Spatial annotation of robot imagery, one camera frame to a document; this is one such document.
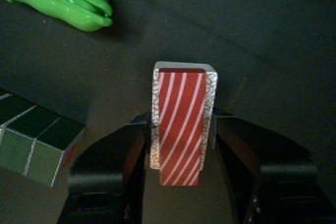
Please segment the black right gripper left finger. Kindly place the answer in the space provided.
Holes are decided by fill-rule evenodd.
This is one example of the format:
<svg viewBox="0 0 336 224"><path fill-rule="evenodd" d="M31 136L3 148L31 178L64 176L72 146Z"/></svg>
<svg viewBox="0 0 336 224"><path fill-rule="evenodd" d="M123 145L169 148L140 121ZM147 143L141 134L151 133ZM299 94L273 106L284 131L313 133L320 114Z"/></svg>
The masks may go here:
<svg viewBox="0 0 336 224"><path fill-rule="evenodd" d="M141 224L149 130L144 113L77 156L56 224Z"/></svg>

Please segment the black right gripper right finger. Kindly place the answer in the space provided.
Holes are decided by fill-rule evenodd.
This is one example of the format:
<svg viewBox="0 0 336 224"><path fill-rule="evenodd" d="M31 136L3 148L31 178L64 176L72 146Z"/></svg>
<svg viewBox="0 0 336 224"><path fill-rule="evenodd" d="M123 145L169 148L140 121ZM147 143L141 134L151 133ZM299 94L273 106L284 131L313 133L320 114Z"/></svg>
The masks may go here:
<svg viewBox="0 0 336 224"><path fill-rule="evenodd" d="M213 133L233 224L336 224L301 145L223 111L213 112Z"/></svg>

